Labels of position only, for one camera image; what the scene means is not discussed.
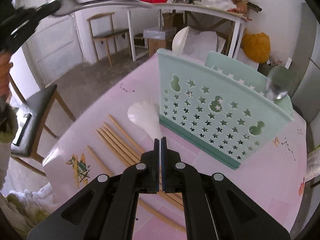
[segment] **gourd-shaped cutout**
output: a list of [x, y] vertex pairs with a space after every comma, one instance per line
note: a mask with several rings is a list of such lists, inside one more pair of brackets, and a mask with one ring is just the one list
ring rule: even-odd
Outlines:
[[215, 100], [211, 102], [210, 104], [210, 109], [216, 113], [218, 112], [221, 112], [222, 110], [222, 106], [221, 106], [221, 103], [222, 103], [222, 98], [220, 96], [216, 96], [215, 97]]
[[173, 89], [173, 91], [180, 91], [181, 88], [179, 85], [179, 78], [177, 76], [173, 76], [173, 80], [171, 81], [171, 88]]
[[265, 126], [264, 122], [259, 121], [257, 126], [251, 126], [249, 132], [253, 135], [259, 135], [262, 133], [262, 128]]

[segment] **pink tablecloth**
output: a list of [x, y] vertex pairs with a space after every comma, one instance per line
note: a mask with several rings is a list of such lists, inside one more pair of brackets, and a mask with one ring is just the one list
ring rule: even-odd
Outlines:
[[[153, 141], [142, 129], [130, 122], [126, 113], [128, 107], [135, 102], [148, 99], [158, 102], [158, 98], [159, 71], [155, 55], [106, 92], [79, 117], [43, 162], [47, 177], [60, 201], [65, 202], [83, 187], [82, 183], [80, 189], [76, 187], [71, 165], [66, 164], [72, 155], [78, 155], [80, 159], [84, 153], [86, 164], [90, 165], [89, 182], [102, 173], [88, 154], [87, 145], [94, 149], [115, 174], [124, 171], [125, 166], [95, 132], [102, 127], [103, 122], [114, 128], [108, 118], [109, 114], [146, 151], [153, 148]], [[306, 123], [297, 113], [293, 117], [295, 121], [285, 127], [274, 141], [248, 158], [237, 170], [228, 168], [167, 128], [161, 127], [161, 130], [167, 137], [168, 147], [180, 152], [182, 161], [193, 165], [201, 173], [223, 173], [290, 231], [300, 207], [306, 172]], [[158, 195], [140, 197], [156, 210], [185, 226], [183, 212]], [[140, 206], [137, 218], [133, 239], [186, 239], [185, 233], [171, 228]]]

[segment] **white table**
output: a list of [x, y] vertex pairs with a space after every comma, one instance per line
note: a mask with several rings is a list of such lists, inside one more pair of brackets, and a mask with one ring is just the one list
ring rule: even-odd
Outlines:
[[[143, 149], [153, 149], [153, 140], [144, 130], [130, 122], [127, 110], [135, 102], [158, 102], [159, 82], [158, 59], [154, 55], [102, 95], [59, 139], [43, 162], [44, 171], [59, 201], [67, 201], [80, 190], [76, 187], [72, 166], [66, 164], [72, 155], [80, 159], [84, 153], [86, 164], [90, 165], [89, 183], [103, 173], [88, 154], [87, 145], [93, 148], [114, 174], [124, 171], [125, 166], [95, 132], [103, 126], [103, 122], [107, 122], [117, 132], [108, 118], [109, 114]], [[163, 136], [167, 137], [168, 148], [180, 152], [183, 162], [193, 165], [204, 174], [223, 173], [290, 231], [299, 211], [303, 193], [301, 185], [304, 185], [307, 163], [306, 122], [296, 112], [293, 118], [295, 120], [278, 134], [274, 142], [267, 143], [237, 170], [230, 169], [167, 128], [161, 126], [161, 130]], [[141, 194], [139, 197], [171, 220], [185, 226], [183, 212], [159, 195]], [[133, 239], [186, 239], [183, 232], [163, 223], [141, 206], [138, 206], [137, 217], [139, 221], [134, 226]]]
[[[162, 11], [163, 10], [177, 10], [177, 11], [189, 11], [196, 13], [203, 13], [212, 16], [217, 16], [226, 20], [230, 20], [235, 22], [235, 27], [233, 30], [230, 50], [228, 53], [228, 57], [236, 58], [239, 52], [243, 32], [244, 32], [244, 24], [246, 17], [239, 13], [223, 11], [216, 8], [209, 8], [200, 5], [194, 4], [183, 4], [183, 3], [157, 3], [154, 4], [155, 8], [158, 9], [158, 25], [162, 26]], [[143, 57], [146, 53], [142, 53], [140, 55], [136, 55], [134, 40], [133, 40], [133, 27], [132, 27], [132, 17], [131, 11], [132, 7], [127, 8], [128, 14], [128, 23], [129, 23], [129, 34], [130, 34], [130, 42], [131, 42], [131, 51], [132, 51], [132, 59], [136, 61], [138, 58]]]

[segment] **plastic container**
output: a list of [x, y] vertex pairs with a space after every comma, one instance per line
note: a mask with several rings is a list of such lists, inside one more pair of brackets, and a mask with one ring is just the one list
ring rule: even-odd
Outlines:
[[209, 52], [205, 66], [158, 50], [159, 122], [230, 168], [274, 139], [292, 121], [289, 96], [264, 96], [266, 77]]
[[154, 27], [143, 31], [143, 38], [166, 40], [176, 34], [176, 27]]

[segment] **person's hand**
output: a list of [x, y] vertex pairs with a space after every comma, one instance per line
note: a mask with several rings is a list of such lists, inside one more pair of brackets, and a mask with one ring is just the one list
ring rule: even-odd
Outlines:
[[9, 71], [13, 63], [9, 62], [11, 54], [8, 52], [0, 53], [0, 97], [7, 100], [9, 90]]

